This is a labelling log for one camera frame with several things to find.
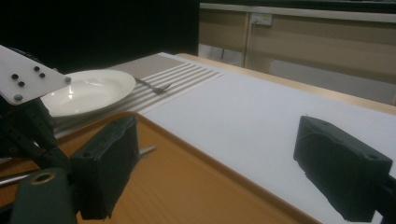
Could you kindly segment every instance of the dark background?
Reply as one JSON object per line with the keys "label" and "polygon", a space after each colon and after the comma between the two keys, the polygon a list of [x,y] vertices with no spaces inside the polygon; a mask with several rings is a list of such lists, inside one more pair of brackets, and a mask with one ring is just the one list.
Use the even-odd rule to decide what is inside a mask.
{"label": "dark background", "polygon": [[64,74],[158,52],[198,51],[194,0],[15,0],[1,9],[0,45],[29,52]]}

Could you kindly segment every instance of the plate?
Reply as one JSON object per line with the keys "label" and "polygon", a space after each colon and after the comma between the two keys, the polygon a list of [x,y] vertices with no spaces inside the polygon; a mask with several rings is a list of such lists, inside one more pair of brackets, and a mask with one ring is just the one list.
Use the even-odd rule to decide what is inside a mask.
{"label": "plate", "polygon": [[92,112],[127,96],[136,84],[131,75],[115,70],[90,70],[67,74],[69,86],[41,97],[53,117]]}

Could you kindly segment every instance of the wooden table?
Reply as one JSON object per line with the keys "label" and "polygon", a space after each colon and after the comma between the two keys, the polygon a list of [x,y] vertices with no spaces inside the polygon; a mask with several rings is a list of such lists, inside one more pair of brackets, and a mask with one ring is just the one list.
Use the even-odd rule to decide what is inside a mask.
{"label": "wooden table", "polygon": [[[264,78],[282,85],[396,115],[396,108],[190,55],[181,58]],[[134,168],[130,182],[105,223],[318,223],[243,176],[211,159],[150,120],[119,113],[59,139],[67,155],[80,148],[112,119],[138,116],[139,146],[155,145]],[[34,169],[25,161],[0,164],[0,176]],[[12,202],[16,186],[0,189],[0,205]],[[79,223],[104,223],[81,220]]]}

